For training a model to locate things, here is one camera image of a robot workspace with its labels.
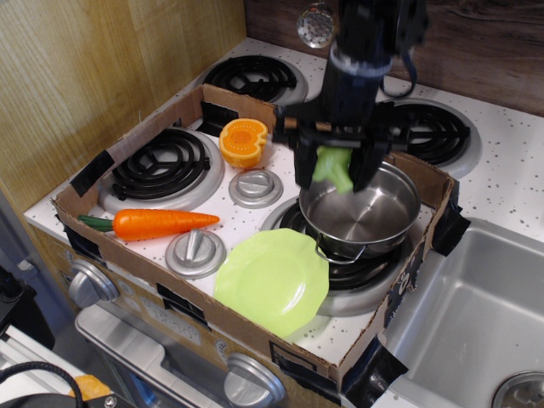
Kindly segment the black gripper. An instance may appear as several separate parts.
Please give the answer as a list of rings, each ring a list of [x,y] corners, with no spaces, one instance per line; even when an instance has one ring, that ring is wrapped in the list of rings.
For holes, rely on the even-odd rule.
[[[394,103],[377,104],[389,63],[329,63],[317,97],[275,110],[273,140],[295,150],[295,179],[307,189],[320,145],[353,148],[348,175],[365,189],[391,148],[406,150],[409,116]]]

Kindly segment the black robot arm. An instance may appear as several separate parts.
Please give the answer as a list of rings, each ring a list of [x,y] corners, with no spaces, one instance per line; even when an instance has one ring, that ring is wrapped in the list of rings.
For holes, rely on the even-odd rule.
[[[341,1],[340,25],[331,42],[320,93],[275,110],[273,140],[294,155],[302,189],[322,178],[327,153],[338,152],[339,190],[363,190],[383,158],[409,145],[410,119],[394,102],[377,102],[394,57],[417,83],[411,58],[424,42],[429,18],[424,1]]]

